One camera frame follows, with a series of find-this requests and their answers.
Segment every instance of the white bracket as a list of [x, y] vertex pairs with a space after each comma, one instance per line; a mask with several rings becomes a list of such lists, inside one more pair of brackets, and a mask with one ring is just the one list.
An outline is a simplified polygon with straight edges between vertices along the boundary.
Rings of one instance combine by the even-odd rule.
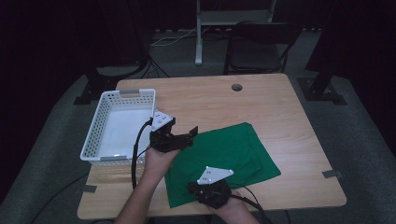
[[230, 175], [233, 175], [233, 170], [225, 170], [206, 166], [204, 173], [197, 180], [197, 183], [199, 185], [213, 184]]
[[156, 109], [154, 111], [154, 117], [153, 117], [152, 124], [151, 124], [151, 131], [155, 132], [155, 131], [159, 130], [161, 127], [163, 127], [163, 125], [172, 121], [172, 119], [173, 119], [172, 116], [167, 115], [167, 114], [159, 111], [158, 109]]

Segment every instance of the black tape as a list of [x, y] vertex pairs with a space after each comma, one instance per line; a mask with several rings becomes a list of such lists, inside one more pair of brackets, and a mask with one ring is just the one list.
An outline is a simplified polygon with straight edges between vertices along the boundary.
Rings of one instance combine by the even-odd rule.
[[336, 170], [330, 170], [330, 171], [325, 171], [322, 172], [325, 178], [330, 178], [336, 176], [337, 178], [343, 177], [343, 174], [341, 172], [336, 171]]
[[89, 192], [89, 193], [95, 193], [97, 188], [98, 188], [97, 186], [85, 185], [84, 187], [82, 187], [82, 191]]

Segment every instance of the table leg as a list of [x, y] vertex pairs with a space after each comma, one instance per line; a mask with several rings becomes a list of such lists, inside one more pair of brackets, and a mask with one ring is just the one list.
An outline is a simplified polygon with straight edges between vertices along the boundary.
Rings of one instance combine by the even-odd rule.
[[195, 65], [202, 64], [202, 38], [201, 38], [201, 1], [197, 0], [197, 45], [195, 51]]

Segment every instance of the small round object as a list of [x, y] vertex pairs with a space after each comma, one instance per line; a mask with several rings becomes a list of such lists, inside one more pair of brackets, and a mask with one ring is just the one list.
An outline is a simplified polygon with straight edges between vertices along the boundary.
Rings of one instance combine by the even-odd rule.
[[243, 87], [241, 84], [235, 83], [231, 86], [231, 89], [233, 89], [233, 91], [241, 91]]

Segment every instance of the person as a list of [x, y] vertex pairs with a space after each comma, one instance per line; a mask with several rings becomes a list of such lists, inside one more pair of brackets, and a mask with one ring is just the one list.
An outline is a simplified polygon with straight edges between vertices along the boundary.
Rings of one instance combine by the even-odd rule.
[[[179, 151], [180, 150], [173, 150], [163, 153], [154, 148], [146, 151], [145, 170], [136, 188], [131, 193], [116, 218], [116, 224], [145, 223], [154, 190], [166, 174]], [[233, 190], [232, 193], [240, 196], [239, 192], [236, 190]], [[227, 224], [259, 223], [248, 211], [246, 204], [235, 198], [230, 198], [229, 201], [219, 209], [214, 209], [209, 206], [208, 209]]]

